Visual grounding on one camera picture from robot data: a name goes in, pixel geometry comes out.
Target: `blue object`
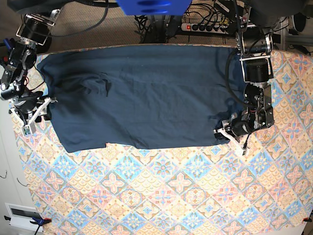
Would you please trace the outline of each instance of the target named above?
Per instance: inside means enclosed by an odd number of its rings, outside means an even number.
[[[37,218],[34,218],[34,217],[32,217],[32,219],[35,220],[39,226],[42,226],[42,225],[45,224],[45,220],[44,219],[37,219]]]
[[[12,43],[11,43],[11,41],[9,39],[5,38],[3,40],[3,42],[4,42],[5,46],[8,48],[9,51],[12,50],[13,45],[12,45]]]
[[[191,0],[117,0],[126,15],[182,16]]]

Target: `wire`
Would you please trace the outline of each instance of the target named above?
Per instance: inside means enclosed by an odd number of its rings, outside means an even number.
[[[279,23],[284,22],[287,18],[289,18],[289,16],[286,16],[282,21],[280,21]]]
[[[23,122],[24,122],[24,125],[27,125],[27,121],[25,120],[25,117],[24,117],[24,115],[23,115],[23,112],[22,112],[19,108],[17,108],[16,106],[15,106],[15,108],[16,108],[16,110],[18,111],[18,113],[20,114],[20,117],[22,118],[22,120],[23,120]]]
[[[16,179],[17,179],[17,181],[20,183],[20,185],[22,185],[22,186],[24,186],[24,187],[28,187],[28,186],[30,186],[30,184],[23,185],[23,184],[19,181],[19,179],[18,179],[18,178],[16,178]]]
[[[230,67],[230,63],[231,63],[231,60],[232,58],[234,57],[234,55],[236,55],[238,53],[238,50],[237,49],[234,49],[230,55],[228,56],[227,58],[227,61],[226,61],[226,66],[225,66],[225,86],[226,86],[226,89],[228,91],[228,93],[234,98],[234,100],[239,103],[239,104],[242,104],[244,107],[247,107],[247,108],[255,108],[255,106],[253,104],[247,104],[245,102],[243,102],[242,100],[240,100],[236,94],[232,91],[232,89],[230,88],[230,84],[229,84],[229,67]]]
[[[278,32],[278,31],[280,31],[280,30],[283,30],[284,28],[287,28],[288,26],[289,26],[289,24],[286,25],[285,27],[282,27],[282,28],[278,29],[278,30],[274,30],[274,32]]]
[[[119,7],[119,5],[116,2],[96,2],[89,0],[75,0],[75,1],[88,6],[109,7],[109,8]]]
[[[190,11],[189,13],[196,13],[196,14],[200,15],[203,20],[209,21],[209,20],[206,19],[207,16],[204,17],[203,15],[201,15],[201,14],[200,14],[199,12],[197,12],[197,11]]]
[[[248,134],[243,149],[246,149],[246,147],[248,146],[248,140],[249,140],[250,135],[251,135],[251,133]]]
[[[39,84],[38,86],[36,86],[35,88],[29,90],[30,92],[32,92],[33,90],[39,88],[40,86],[42,86],[42,85],[45,83],[45,75],[44,75],[42,72],[40,72],[40,71],[36,68],[36,66],[34,66],[34,67],[35,67],[35,69],[40,73],[40,75],[43,77],[43,80],[44,80],[44,81],[43,81],[41,84]]]
[[[29,31],[31,31],[31,32],[33,32],[33,33],[35,33],[35,34],[37,34],[37,35],[40,35],[40,36],[45,36],[45,37],[50,37],[50,38],[69,37],[69,36],[74,36],[74,35],[77,35],[77,34],[85,33],[85,32],[87,32],[87,31],[90,31],[90,30],[92,30],[92,29],[98,27],[98,26],[105,20],[105,18],[107,17],[108,11],[109,11],[109,5],[105,8],[103,17],[99,20],[98,23],[96,23],[96,24],[94,24],[93,26],[90,26],[89,28],[86,28],[86,29],[84,29],[84,30],[82,30],[82,31],[75,32],[75,33],[70,33],[70,34],[67,34],[67,35],[51,35],[51,34],[46,35],[46,34],[42,34],[42,33],[39,33],[39,32],[36,32],[36,31],[32,30],[31,28],[28,27],[27,24],[24,24],[24,25],[25,25],[25,27],[26,27]]]
[[[148,17],[146,15],[142,16],[135,16],[135,20],[137,21],[138,25],[138,31],[135,30],[135,33],[140,35],[140,42],[143,43],[147,37],[148,33],[151,33],[152,26],[149,25],[148,27],[146,26],[148,22]]]
[[[5,171],[5,176],[4,176],[4,177],[3,177],[3,176],[0,176],[0,178],[5,179],[7,175],[8,175],[8,171],[6,170],[6,171]]]
[[[38,225],[38,228],[37,228],[37,230],[35,231],[34,235],[37,235],[39,228],[40,228],[40,226]]]

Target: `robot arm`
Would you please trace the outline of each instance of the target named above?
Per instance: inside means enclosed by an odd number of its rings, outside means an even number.
[[[51,28],[59,15],[60,9],[46,14],[27,14],[18,29],[19,42],[5,39],[9,57],[0,80],[0,98],[13,104],[10,113],[22,124],[22,132],[31,135],[36,131],[35,122],[43,116],[49,120],[47,106],[56,99],[44,97],[43,92],[33,92],[27,88],[27,73],[37,60],[36,48],[46,43]]]
[[[244,106],[240,115],[233,114],[223,120],[221,126],[213,133],[219,140],[235,141],[235,138],[250,135],[253,132],[270,128],[274,124],[273,107],[271,102],[271,86],[268,81],[273,78],[270,54],[272,52],[272,29],[259,29],[249,23],[249,14],[239,20],[237,17],[237,49],[227,59],[225,68],[226,87],[233,98]],[[228,83],[229,64],[234,55],[239,54],[246,89],[245,100],[241,101],[230,89]]]

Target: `navy t-shirt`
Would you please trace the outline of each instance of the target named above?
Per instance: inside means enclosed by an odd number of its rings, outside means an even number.
[[[224,69],[233,48],[174,45],[112,47],[49,55],[46,75],[52,125],[67,152],[221,144],[213,134],[221,120],[243,107],[227,92]],[[239,59],[230,84],[245,88]]]

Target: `floral tile pattern fabric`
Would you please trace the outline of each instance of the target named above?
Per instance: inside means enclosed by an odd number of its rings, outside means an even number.
[[[52,218],[45,234],[251,235],[301,224],[313,209],[313,58],[275,51],[272,61],[275,125],[250,137],[245,156],[231,143],[69,154],[49,122],[24,137],[13,119],[35,207]]]

